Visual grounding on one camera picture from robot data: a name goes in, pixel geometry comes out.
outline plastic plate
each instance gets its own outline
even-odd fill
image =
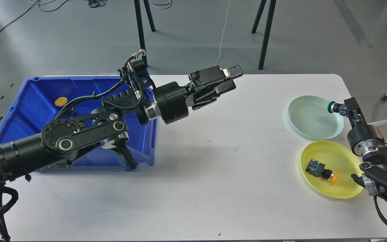
[[[304,95],[295,98],[288,108],[292,127],[313,140],[331,139],[339,135],[344,127],[343,117],[328,113],[329,101],[318,96]]]
[[[311,159],[325,164],[325,168],[338,172],[338,179],[331,184],[329,180],[310,175],[305,171]],[[361,175],[358,157],[346,147],[328,140],[315,141],[309,144],[301,155],[301,172],[307,182],[320,193],[336,198],[349,199],[358,195],[362,187],[350,177]]]

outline cable connector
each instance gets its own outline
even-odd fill
[[[137,59],[140,56],[146,56],[146,50],[145,49],[140,49],[138,52],[132,54],[132,56]]]

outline green ring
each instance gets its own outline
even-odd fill
[[[332,104],[334,104],[335,101],[331,101],[330,103],[328,103],[328,106],[327,106],[327,110],[328,110],[328,113],[333,113],[332,109],[331,109],[331,106]]]

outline light green plate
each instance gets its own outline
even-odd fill
[[[303,136],[313,139],[331,139],[344,127],[343,117],[328,113],[329,101],[318,96],[303,95],[295,98],[288,108],[289,121]]]

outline white cable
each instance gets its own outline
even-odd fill
[[[218,57],[218,60],[216,61],[216,63],[214,64],[214,66],[216,66],[220,60],[220,53],[221,53],[221,49],[222,49],[222,42],[223,42],[223,34],[225,33],[225,26],[226,26],[226,18],[228,17],[228,9],[229,9],[229,3],[230,3],[231,0],[228,0],[228,7],[226,9],[226,16],[225,16],[225,24],[223,25],[223,32],[222,32],[222,39],[221,39],[221,45],[219,47],[219,57]]]
[[[51,0],[50,2],[48,2],[48,3],[40,3],[40,1],[38,1],[38,3],[33,3],[33,2],[31,2],[31,0],[29,0],[29,3],[31,3],[31,4],[33,4],[33,5],[46,5],[46,4],[49,4],[49,3],[53,3],[54,1],[56,1],[56,0]]]
[[[151,1],[149,1],[149,3],[152,4],[152,6],[154,6],[157,9],[167,9],[167,8],[171,7],[171,4],[172,4],[172,0],[168,0],[168,1],[169,1],[169,3],[163,4],[162,6],[165,6],[165,5],[168,5],[168,4],[169,4],[169,6],[168,7],[164,7],[164,8],[158,8],[157,6],[160,6],[160,5],[155,5]]]

